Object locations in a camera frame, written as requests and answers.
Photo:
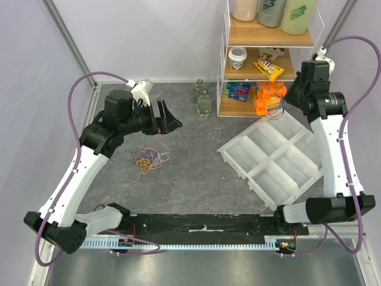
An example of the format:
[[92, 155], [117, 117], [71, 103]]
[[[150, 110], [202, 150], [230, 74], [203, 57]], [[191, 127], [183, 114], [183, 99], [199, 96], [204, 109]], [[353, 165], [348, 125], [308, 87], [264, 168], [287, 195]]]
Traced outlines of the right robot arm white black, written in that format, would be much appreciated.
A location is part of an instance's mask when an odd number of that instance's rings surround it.
[[285, 96], [287, 103], [302, 110], [316, 136], [324, 188], [322, 198], [277, 207], [272, 225], [278, 234], [287, 234], [297, 223], [353, 222], [376, 205], [357, 176], [344, 123], [345, 97], [329, 91], [329, 69], [327, 61], [304, 61]]

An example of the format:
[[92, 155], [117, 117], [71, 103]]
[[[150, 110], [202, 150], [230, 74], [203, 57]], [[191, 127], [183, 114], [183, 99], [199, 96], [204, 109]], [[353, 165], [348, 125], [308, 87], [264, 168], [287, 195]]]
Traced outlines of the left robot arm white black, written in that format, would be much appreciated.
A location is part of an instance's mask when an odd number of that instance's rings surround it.
[[79, 214], [79, 204], [115, 150], [127, 135], [168, 134], [180, 127], [164, 100], [157, 101], [160, 116], [138, 92], [114, 90], [105, 98], [104, 109], [84, 128], [73, 161], [49, 200], [37, 212], [27, 212], [25, 224], [41, 238], [67, 254], [84, 240], [112, 229], [125, 234], [130, 229], [130, 210], [110, 203], [101, 210]]

